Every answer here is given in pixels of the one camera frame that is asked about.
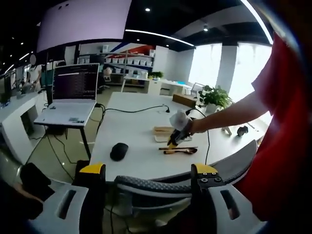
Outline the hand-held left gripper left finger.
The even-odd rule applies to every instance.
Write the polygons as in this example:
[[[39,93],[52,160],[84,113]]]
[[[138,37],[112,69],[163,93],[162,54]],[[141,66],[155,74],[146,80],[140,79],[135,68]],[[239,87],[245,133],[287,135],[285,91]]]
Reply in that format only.
[[[105,204],[105,165],[87,165],[70,183],[52,179],[53,194],[29,220],[35,234],[100,234]]]

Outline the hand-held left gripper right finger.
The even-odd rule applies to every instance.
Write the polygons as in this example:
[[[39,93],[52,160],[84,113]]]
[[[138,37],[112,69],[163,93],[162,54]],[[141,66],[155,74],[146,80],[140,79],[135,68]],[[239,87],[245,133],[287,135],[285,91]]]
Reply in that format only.
[[[195,223],[202,231],[258,234],[266,225],[253,213],[251,202],[211,166],[191,165],[191,192]]]

